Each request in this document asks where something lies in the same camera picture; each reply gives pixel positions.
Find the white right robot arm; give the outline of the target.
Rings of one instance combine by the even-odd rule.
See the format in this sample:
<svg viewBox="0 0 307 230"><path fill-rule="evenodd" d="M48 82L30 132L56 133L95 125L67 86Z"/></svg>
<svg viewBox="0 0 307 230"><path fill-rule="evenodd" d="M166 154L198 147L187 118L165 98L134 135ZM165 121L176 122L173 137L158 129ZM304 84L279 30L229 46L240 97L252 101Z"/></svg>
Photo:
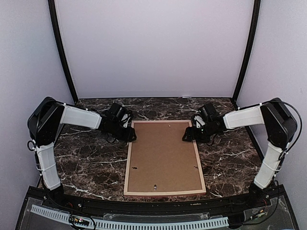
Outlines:
<svg viewBox="0 0 307 230"><path fill-rule="evenodd" d="M215 136L229 130L264 125L268 147L252 183L263 190L280 170L285 155L297 142L302 131L302 121L296 121L290 112L293 108L280 98L273 98L220 115L212 103L207 103L192 117L194 124L186 128L182 140L209 143Z"/></svg>

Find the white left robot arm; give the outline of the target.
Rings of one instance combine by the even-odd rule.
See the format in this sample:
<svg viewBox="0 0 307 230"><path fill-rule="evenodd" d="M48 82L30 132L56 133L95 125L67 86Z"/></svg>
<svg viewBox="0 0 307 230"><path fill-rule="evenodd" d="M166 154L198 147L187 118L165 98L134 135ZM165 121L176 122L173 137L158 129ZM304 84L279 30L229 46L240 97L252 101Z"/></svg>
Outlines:
<svg viewBox="0 0 307 230"><path fill-rule="evenodd" d="M132 112L118 103L99 113L46 97L27 121L31 150L36 152L38 170L46 188L52 191L61 186L54 156L59 126L68 124L97 129L114 139L133 142L137 139L136 132L128 125L132 118Z"/></svg>

